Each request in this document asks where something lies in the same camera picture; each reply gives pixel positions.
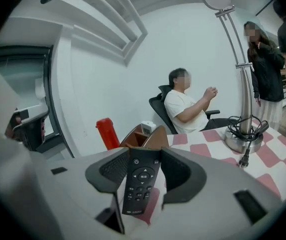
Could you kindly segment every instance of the remote control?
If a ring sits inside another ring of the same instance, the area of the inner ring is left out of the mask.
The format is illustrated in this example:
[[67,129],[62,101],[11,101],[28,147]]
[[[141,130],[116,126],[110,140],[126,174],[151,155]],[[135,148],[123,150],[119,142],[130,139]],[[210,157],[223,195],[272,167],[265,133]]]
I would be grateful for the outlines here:
[[130,148],[122,213],[143,214],[160,168],[160,150]]

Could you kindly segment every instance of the white t-shirt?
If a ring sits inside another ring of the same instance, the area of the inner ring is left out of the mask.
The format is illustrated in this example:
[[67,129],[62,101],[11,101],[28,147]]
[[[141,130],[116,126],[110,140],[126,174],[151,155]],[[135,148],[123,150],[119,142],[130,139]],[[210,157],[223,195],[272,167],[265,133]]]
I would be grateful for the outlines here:
[[205,128],[205,126],[207,126],[209,120],[203,110],[194,119],[186,123],[181,122],[176,117],[178,114],[193,106],[195,103],[196,101],[192,97],[176,90],[171,90],[166,95],[164,101],[166,112],[179,134],[188,134],[193,131],[201,131]]

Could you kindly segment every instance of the chair headrest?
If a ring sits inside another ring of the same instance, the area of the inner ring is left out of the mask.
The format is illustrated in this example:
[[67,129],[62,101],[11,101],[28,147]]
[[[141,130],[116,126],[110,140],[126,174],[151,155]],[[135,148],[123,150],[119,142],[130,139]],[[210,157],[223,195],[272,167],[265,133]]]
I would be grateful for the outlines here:
[[164,102],[166,96],[168,95],[168,93],[170,91],[172,91],[172,88],[169,85],[161,85],[158,87],[161,92],[162,92],[162,98],[161,98],[161,102]]

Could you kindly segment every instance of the window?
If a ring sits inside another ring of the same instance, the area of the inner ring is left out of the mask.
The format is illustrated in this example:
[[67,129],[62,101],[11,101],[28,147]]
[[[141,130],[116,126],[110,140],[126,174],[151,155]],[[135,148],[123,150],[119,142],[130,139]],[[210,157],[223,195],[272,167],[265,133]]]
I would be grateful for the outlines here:
[[52,48],[38,46],[0,47],[0,74],[19,95],[18,109],[38,104],[47,104],[49,115],[45,119],[45,142],[38,148],[43,153],[64,139],[58,122],[51,94],[51,56]]

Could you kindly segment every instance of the checkered tablecloth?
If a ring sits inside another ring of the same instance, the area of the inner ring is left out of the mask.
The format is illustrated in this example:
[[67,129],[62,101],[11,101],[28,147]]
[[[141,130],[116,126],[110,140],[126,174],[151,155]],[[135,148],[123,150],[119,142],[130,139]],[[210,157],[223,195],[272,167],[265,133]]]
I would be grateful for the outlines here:
[[[219,159],[226,163],[238,166],[243,154],[231,150],[223,141],[226,127],[189,134],[168,135],[168,144],[171,148],[181,149],[195,153],[195,155]],[[261,148],[249,155],[249,165],[245,172],[253,176],[263,185],[272,190],[283,201],[286,200],[286,137],[269,128],[263,134]],[[157,220],[161,212],[163,195],[166,193],[165,176],[159,170],[150,201],[145,213],[137,216],[122,214],[125,234],[139,237],[153,221]]]

